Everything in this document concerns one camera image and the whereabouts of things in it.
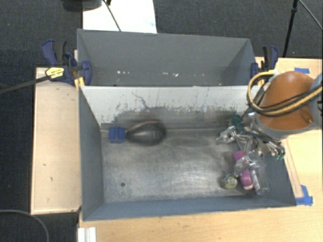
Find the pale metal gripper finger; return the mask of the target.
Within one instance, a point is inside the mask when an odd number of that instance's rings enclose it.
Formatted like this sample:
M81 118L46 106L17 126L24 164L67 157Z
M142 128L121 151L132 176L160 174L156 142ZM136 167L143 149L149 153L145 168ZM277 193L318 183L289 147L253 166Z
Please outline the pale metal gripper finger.
M242 157L235 162L233 175L239 177L243 171L254 166L254 161L249 157Z
M217 143L231 143L236 141L238 138L237 130L234 126L230 126L222 131L216 138Z

